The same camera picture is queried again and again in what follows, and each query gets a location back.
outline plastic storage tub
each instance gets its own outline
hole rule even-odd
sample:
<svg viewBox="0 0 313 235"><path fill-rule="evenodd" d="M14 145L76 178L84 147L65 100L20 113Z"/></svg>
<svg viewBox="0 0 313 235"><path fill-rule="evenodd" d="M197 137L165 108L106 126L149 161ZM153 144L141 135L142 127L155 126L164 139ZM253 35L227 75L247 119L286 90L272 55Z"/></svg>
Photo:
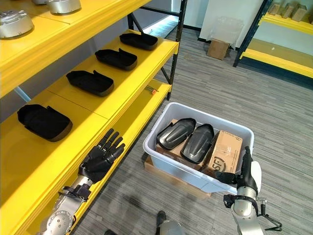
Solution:
<svg viewBox="0 0 313 235"><path fill-rule="evenodd" d="M242 158L245 154L245 146L250 147L251 153L253 151L253 132L247 127L174 102L169 103L165 107L163 113L160 115L150 134L143 143L143 149L151 155L154 167L174 175L207 193L228 191L229 193L237 194L237 189L234 186L223 184L208 175L196 171L155 151L157 134L163 130L173 118L181 119L187 117L194 118L197 121L197 126L204 123L211 124L214 127L215 134L219 130L226 130L243 138L239 163L236 169L236 172L240 173Z"/></svg>

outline white wall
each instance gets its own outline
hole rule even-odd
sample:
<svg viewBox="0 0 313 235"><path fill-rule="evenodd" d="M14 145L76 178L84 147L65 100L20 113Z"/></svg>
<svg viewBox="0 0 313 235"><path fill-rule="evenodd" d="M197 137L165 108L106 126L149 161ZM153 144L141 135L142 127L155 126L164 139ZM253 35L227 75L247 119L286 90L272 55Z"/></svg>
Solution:
<svg viewBox="0 0 313 235"><path fill-rule="evenodd" d="M242 20L244 27L236 43L240 47L263 0L209 0L200 38L208 39L214 21L220 16Z"/></svg>
<svg viewBox="0 0 313 235"><path fill-rule="evenodd" d="M172 0L172 11L179 12L181 0ZM209 0L189 0L184 24L201 28Z"/></svg>

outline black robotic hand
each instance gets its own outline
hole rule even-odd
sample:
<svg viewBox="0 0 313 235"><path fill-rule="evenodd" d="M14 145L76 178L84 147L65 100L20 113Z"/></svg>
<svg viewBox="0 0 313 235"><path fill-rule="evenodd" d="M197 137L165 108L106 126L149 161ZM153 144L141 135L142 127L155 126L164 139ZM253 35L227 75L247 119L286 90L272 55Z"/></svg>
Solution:
<svg viewBox="0 0 313 235"><path fill-rule="evenodd" d="M119 133L115 132L112 135L113 132L114 130L110 129L79 166L78 174L88 177L94 184L105 177L115 159L124 151L125 144L119 145L123 138L119 137L115 141Z"/></svg>

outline robot finger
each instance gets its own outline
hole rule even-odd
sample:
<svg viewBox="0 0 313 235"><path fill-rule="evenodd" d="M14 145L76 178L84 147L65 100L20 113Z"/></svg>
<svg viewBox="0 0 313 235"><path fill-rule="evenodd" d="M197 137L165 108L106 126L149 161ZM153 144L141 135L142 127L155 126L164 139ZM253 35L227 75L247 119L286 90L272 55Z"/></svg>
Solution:
<svg viewBox="0 0 313 235"><path fill-rule="evenodd" d="M116 158L118 158L119 156L121 156L121 154L124 152L124 147L125 144L121 144L120 146L118 146L112 153L111 155L108 157L108 161L113 164L113 162L115 161Z"/></svg>
<svg viewBox="0 0 313 235"><path fill-rule="evenodd" d="M118 135L119 135L119 132L118 132L118 131L115 132L115 133L111 136L111 138L106 142L106 144L102 147L102 149L103 149L104 151L107 151L107 150L111 147L111 144L112 144L113 141L116 139L116 137L118 137Z"/></svg>
<svg viewBox="0 0 313 235"><path fill-rule="evenodd" d="M110 137L110 135L112 135L112 133L114 132L114 129L111 128L109 131L107 131L107 133L104 135L104 137L100 140L98 146L100 148L102 148L104 146L104 144L107 142L107 139Z"/></svg>
<svg viewBox="0 0 313 235"><path fill-rule="evenodd" d="M119 143L121 143L123 140L123 137L119 137L114 144L112 144L110 151L114 151L116 149L116 147L119 145Z"/></svg>

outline yellow shelf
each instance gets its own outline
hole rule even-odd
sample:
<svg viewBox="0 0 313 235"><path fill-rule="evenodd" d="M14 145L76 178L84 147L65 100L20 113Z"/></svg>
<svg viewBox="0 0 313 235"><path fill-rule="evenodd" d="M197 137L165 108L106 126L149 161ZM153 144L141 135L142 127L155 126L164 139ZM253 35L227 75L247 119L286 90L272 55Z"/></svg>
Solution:
<svg viewBox="0 0 313 235"><path fill-rule="evenodd" d="M61 141L49 142L28 131L13 114L0 126L1 229L20 234L76 170L108 122L49 91L30 103L51 106L73 122Z"/></svg>
<svg viewBox="0 0 313 235"><path fill-rule="evenodd" d="M164 97L170 91L171 86L161 83L156 80L152 80L149 83L149 86L158 90L156 94L152 95L150 91L143 90L137 99L132 103L129 109L125 112L124 116L117 121L117 123L113 126L113 128L118 131L123 137L123 142L125 143L125 151L123 154L114 162L110 171L107 173L105 178L98 182L97 184L91 187L91 195L89 196L89 201L84 203L78 212L76 213L76 224L79 219L82 217L88 206L92 203L93 199L96 197L100 189L106 183L106 181L110 178L114 170L122 161L122 158L125 156L129 148L132 146L133 142L140 134L143 127L149 121L152 114L155 112L156 108L160 105ZM73 180L76 178L77 173L75 172L69 180L67 180L65 185L70 185ZM55 204L55 200L58 197L58 194L55 194L53 199L49 202L49 204L43 209L40 215L35 219L32 225L27 229L26 233L35 234L39 230L39 225L41 221L47 217Z"/></svg>
<svg viewBox="0 0 313 235"><path fill-rule="evenodd" d="M153 51L147 51L125 45L117 37L104 48L114 50L122 48L127 52L135 54L138 59L134 70L123 71L103 64L96 59L95 55L92 55L73 69L73 71L86 70L89 72L96 70L105 76L111 77L114 80L114 91L109 96L99 98L77 89L69 84L66 76L56 81L47 90L105 117L110 122L115 122L122 116L123 110L125 111L130 106L132 101L136 99L165 62L173 53L177 52L178 46L177 42L159 38L157 47Z"/></svg>
<svg viewBox="0 0 313 235"><path fill-rule="evenodd" d="M1 124L0 213L5 214L1 218L1 234L23 234L76 172L88 151L115 123L118 122L118 128L125 130L123 135L126 143L136 138L139 124L144 126L143 120L152 115L156 103L161 102L161 97L163 99L171 88L170 85L151 80L170 56L177 53L178 45L177 42L159 39L153 51L145 51L123 45L116 38L106 48L121 47L136 54L138 64L134 70L122 71L107 66L98 62L94 55L74 69L97 70L113 78L115 87L108 96L98 97L73 87L65 76L37 95L30 103L49 105L72 120L73 130L61 141L52 143L32 134L18 122L16 113ZM145 103L143 99L147 99L148 91L144 88L149 82L159 92ZM133 120L131 131L126 131L127 126L123 125L131 120L129 112L139 112L142 104L147 105L147 111Z"/></svg>
<svg viewBox="0 0 313 235"><path fill-rule="evenodd" d="M35 29L19 39L0 40L0 97L149 1L92 0L90 4L90 0L81 0L80 11L55 16L30 0L1 0L1 10L26 10Z"/></svg>
<svg viewBox="0 0 313 235"><path fill-rule="evenodd" d="M296 50L252 39L243 56L313 78L313 56Z"/></svg>
<svg viewBox="0 0 313 235"><path fill-rule="evenodd" d="M313 24L309 22L309 15L305 15L302 21L297 22L293 21L291 18L284 19L281 15L271 15L269 13L266 13L261 18L259 24L261 24L262 22L276 24L282 27L287 27L293 30L313 35Z"/></svg>

